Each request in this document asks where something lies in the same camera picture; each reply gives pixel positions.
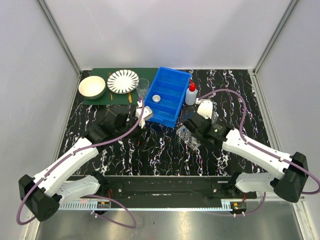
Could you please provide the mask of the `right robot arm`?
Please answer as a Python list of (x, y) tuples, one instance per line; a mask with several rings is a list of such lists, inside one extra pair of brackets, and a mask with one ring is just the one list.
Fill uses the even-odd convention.
[(201, 144), (236, 154), (265, 170), (262, 173), (234, 174), (227, 185), (230, 197), (236, 199), (248, 192), (269, 192), (291, 203), (300, 199), (308, 179), (304, 154), (284, 153), (251, 138), (244, 141), (238, 129), (219, 120), (212, 122), (194, 111), (186, 115), (183, 124)]

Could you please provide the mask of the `clear tube rack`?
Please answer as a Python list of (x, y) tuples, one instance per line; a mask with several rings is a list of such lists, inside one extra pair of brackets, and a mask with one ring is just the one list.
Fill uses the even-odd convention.
[(201, 143), (192, 136), (192, 133), (184, 125), (176, 131), (176, 135), (192, 150), (197, 149), (201, 145)]

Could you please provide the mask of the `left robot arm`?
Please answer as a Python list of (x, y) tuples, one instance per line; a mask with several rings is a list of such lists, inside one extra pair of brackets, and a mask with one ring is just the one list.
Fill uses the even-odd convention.
[(147, 120), (153, 117), (147, 106), (139, 107), (133, 117), (110, 111), (90, 125), (75, 144), (53, 164), (34, 176), (25, 174), (18, 181), (21, 205), (40, 222), (52, 217), (60, 206), (77, 198), (111, 196), (109, 181), (96, 171), (80, 180), (65, 181), (81, 166), (96, 157), (105, 145), (122, 138), (138, 140)]

